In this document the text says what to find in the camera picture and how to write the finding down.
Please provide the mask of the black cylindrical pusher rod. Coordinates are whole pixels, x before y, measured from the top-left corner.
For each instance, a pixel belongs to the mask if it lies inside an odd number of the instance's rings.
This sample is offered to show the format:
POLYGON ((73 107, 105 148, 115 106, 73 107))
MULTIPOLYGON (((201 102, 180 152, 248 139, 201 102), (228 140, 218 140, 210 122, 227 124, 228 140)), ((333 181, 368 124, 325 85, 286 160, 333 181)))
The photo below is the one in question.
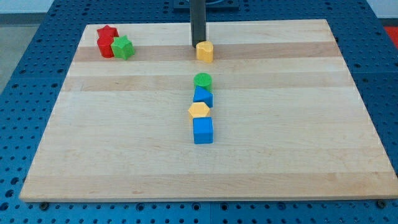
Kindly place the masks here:
POLYGON ((205 0, 190 0, 190 25, 192 46, 206 40, 206 2, 205 0))

